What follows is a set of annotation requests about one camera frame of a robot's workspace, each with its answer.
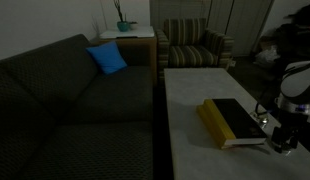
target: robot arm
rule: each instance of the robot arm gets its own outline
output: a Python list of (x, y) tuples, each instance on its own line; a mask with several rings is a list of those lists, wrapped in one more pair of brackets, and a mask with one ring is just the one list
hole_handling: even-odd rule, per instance
[(297, 147), (299, 131), (310, 116), (310, 61), (290, 64), (286, 72), (275, 99), (281, 127), (275, 127), (272, 135), (274, 149), (280, 153)]
[(310, 61), (306, 63), (290, 68), (281, 83), (282, 95), (293, 104), (310, 104)]

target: armchair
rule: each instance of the armchair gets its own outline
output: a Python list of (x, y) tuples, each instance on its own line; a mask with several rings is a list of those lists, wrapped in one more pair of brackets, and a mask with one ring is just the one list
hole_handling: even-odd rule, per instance
[(204, 18), (166, 19), (155, 33), (159, 85), (164, 85), (164, 68), (229, 67), (233, 38), (206, 29)]

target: yellow book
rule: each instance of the yellow book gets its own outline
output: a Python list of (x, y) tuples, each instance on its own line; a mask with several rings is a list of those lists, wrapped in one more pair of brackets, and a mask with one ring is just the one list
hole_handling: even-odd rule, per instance
[(197, 113), (221, 148), (261, 144), (267, 135), (235, 99), (205, 99)]

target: white table top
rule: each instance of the white table top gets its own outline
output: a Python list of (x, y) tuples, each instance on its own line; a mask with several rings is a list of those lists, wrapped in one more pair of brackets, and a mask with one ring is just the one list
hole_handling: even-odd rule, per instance
[(279, 123), (271, 115), (264, 128), (269, 136), (264, 145), (217, 147), (196, 106), (205, 98), (235, 98), (250, 113), (256, 105), (224, 69), (165, 69), (164, 73), (175, 179), (310, 179), (310, 153), (301, 144), (289, 155), (272, 148), (270, 137)]
[(113, 38), (146, 38), (154, 37), (154, 29), (152, 26), (137, 26), (134, 30), (127, 32), (120, 32), (117, 28), (109, 29), (100, 35), (101, 39), (113, 39)]

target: floor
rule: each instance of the floor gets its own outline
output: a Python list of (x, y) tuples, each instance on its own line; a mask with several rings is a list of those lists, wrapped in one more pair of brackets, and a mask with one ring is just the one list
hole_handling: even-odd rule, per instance
[[(280, 93), (281, 73), (254, 64), (254, 59), (250, 57), (238, 57), (234, 60), (235, 67), (229, 68), (229, 74), (276, 117), (278, 108), (274, 99)], [(164, 88), (154, 89), (154, 107), (154, 178), (173, 179)], [(310, 151), (310, 138), (304, 138), (302, 141)]]

